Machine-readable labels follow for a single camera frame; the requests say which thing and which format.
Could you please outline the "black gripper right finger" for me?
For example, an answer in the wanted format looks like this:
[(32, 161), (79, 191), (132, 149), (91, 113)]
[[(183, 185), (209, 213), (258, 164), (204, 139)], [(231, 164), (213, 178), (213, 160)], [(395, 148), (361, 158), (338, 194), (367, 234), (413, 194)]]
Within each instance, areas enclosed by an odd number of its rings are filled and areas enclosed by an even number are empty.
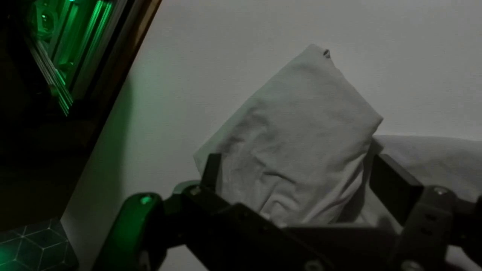
[(424, 193), (424, 185), (389, 155), (373, 161), (370, 187), (400, 225), (404, 225)]

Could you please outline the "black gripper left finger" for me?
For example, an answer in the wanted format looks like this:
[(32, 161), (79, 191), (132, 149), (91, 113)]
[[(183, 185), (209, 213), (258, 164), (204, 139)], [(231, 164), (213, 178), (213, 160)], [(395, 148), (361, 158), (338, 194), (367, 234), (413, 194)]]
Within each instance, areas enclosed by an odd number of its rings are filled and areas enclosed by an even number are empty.
[(222, 155), (221, 154), (210, 154), (207, 164), (206, 164), (206, 170), (204, 170), (201, 184), (206, 188), (215, 191), (218, 187), (221, 169), (222, 169)]

